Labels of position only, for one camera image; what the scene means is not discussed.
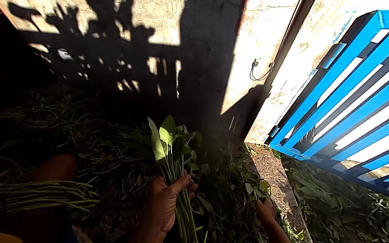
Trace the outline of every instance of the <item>green leaf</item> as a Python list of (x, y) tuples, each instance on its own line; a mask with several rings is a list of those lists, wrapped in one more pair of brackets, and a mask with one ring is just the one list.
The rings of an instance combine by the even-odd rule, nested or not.
[(171, 115), (168, 115), (160, 127), (160, 139), (167, 145), (170, 145), (175, 137), (175, 133), (175, 121)]
[(165, 149), (160, 140), (159, 131), (154, 122), (148, 117), (149, 128), (151, 129), (151, 147), (153, 148), (156, 161), (161, 161), (166, 157)]
[(213, 210), (211, 209), (211, 205), (210, 203), (204, 199), (203, 197), (201, 196), (197, 196), (197, 198), (199, 198), (199, 200), (202, 202), (202, 204), (204, 205), (204, 207), (207, 209), (208, 212), (212, 212)]
[(147, 137), (147, 136), (144, 136), (138, 132), (127, 132), (127, 133), (120, 133), (120, 135), (123, 137), (123, 138), (132, 138), (132, 139), (136, 139), (136, 140), (139, 140), (141, 142), (144, 142), (146, 143), (148, 146), (151, 146), (151, 138), (150, 137)]
[(190, 136), (192, 136), (192, 139), (196, 140), (197, 143), (202, 144), (202, 133), (194, 131), (190, 133)]
[(249, 183), (245, 183), (245, 184), (246, 184), (247, 192), (250, 195), (253, 192), (254, 189), (253, 189), (253, 187)]
[(196, 156), (196, 152), (194, 150), (192, 150), (192, 160), (194, 163), (196, 163), (197, 156)]
[(188, 133), (187, 128), (185, 127), (185, 125), (176, 127), (176, 131), (178, 132), (178, 134), (181, 134), (184, 137), (186, 137), (186, 139), (190, 138), (190, 134)]
[(205, 174), (205, 175), (209, 175), (211, 173), (211, 170), (210, 170), (210, 167), (208, 166), (208, 164), (201, 165), (201, 171), (202, 171), (202, 174)]
[(275, 156), (276, 158), (280, 159), (280, 157), (281, 157), (280, 152), (278, 152), (277, 150), (274, 150), (274, 149), (273, 149), (273, 154), (274, 154), (274, 156)]
[(197, 171), (201, 171), (201, 169), (199, 168), (199, 165), (197, 163), (193, 163), (193, 162), (187, 162), (187, 166), (189, 168), (191, 168), (192, 170), (197, 170)]
[(242, 232), (238, 237), (238, 243), (242, 243), (248, 236), (249, 234), (247, 234), (247, 232)]
[(240, 177), (240, 175), (238, 174), (238, 171), (236, 170), (234, 165), (229, 165), (229, 171), (230, 171), (230, 174), (233, 177), (235, 177), (235, 178), (239, 178)]
[(255, 189), (255, 192), (256, 192), (258, 197), (260, 197), (260, 198), (263, 197), (262, 193), (260, 191), (258, 191), (257, 189)]
[(265, 192), (268, 193), (270, 184), (266, 180), (261, 181), (261, 186), (265, 190)]
[(304, 240), (304, 230), (302, 229), (297, 235), (298, 239)]
[(318, 187), (322, 188), (324, 191), (331, 192), (330, 187), (325, 182), (318, 180), (314, 177), (312, 178), (312, 180), (313, 180), (313, 183), (315, 183)]
[(192, 150), (190, 149), (190, 146), (186, 145), (182, 148), (182, 154), (191, 154), (191, 153), (192, 153)]
[(92, 153), (78, 153), (77, 154), (80, 158), (84, 159), (92, 155)]
[(313, 196), (313, 197), (322, 197), (325, 196), (326, 193), (324, 191), (320, 191), (317, 188), (309, 187), (309, 186), (303, 186), (300, 188), (300, 191), (303, 193)]

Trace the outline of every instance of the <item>leafy green vegetable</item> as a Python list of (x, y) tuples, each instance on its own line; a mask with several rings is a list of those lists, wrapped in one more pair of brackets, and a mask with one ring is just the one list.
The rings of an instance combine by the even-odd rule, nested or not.
[(316, 242), (389, 242), (389, 198), (281, 156)]
[(160, 127), (160, 139), (167, 145), (170, 145), (175, 137), (175, 132), (175, 122), (172, 116), (168, 115)]
[(250, 195), (254, 191), (254, 189), (249, 183), (245, 183), (245, 185), (246, 185), (247, 193)]
[(160, 140), (159, 131), (157, 130), (154, 122), (148, 117), (149, 128), (151, 128), (151, 146), (156, 156), (156, 161), (161, 161), (166, 158), (165, 149), (163, 148), (162, 141)]

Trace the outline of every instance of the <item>sunlight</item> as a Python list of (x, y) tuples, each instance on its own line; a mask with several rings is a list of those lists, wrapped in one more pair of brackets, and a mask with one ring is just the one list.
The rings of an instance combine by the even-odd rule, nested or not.
[(150, 73), (157, 75), (157, 58), (148, 57), (147, 66)]
[(179, 21), (184, 5), (184, 0), (134, 1), (131, 9), (133, 27), (153, 28), (154, 34), (148, 38), (150, 44), (179, 46)]

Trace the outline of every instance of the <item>bunch of greens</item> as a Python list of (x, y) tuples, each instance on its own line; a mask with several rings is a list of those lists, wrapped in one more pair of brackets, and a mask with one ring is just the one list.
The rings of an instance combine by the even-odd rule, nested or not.
[(55, 206), (89, 212), (88, 208), (99, 202), (91, 199), (98, 196), (91, 188), (89, 184), (71, 181), (0, 185), (0, 215)]
[[(188, 160), (196, 161), (196, 152), (188, 146), (190, 134), (184, 125), (175, 127), (172, 116), (168, 116), (157, 130), (154, 122), (148, 118), (151, 128), (151, 146), (156, 156), (156, 162), (162, 170), (167, 185), (172, 185), (184, 176), (184, 165)], [(177, 196), (175, 217), (178, 223), (179, 236), (182, 243), (187, 241), (199, 243), (197, 240), (197, 228), (193, 220), (192, 207), (190, 206), (190, 191), (184, 188)]]
[(312, 239), (323, 243), (389, 242), (389, 198), (282, 156)]

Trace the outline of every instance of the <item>finger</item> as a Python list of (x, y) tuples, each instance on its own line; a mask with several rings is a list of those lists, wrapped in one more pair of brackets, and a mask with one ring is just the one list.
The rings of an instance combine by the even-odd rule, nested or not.
[(157, 176), (154, 180), (151, 181), (150, 193), (157, 193), (164, 188), (166, 188), (166, 181), (162, 176)]
[(271, 202), (271, 200), (268, 199), (268, 198), (265, 199), (265, 202), (264, 202), (263, 204), (264, 204), (265, 206), (272, 206), (272, 205), (273, 205), (273, 203)]
[(191, 181), (192, 178), (190, 175), (185, 175), (178, 179), (174, 184), (170, 185), (169, 190), (172, 191), (172, 193), (176, 196), (181, 190), (187, 187)]
[(192, 184), (191, 186), (190, 186), (190, 190), (191, 191), (196, 191), (197, 190), (197, 184)]

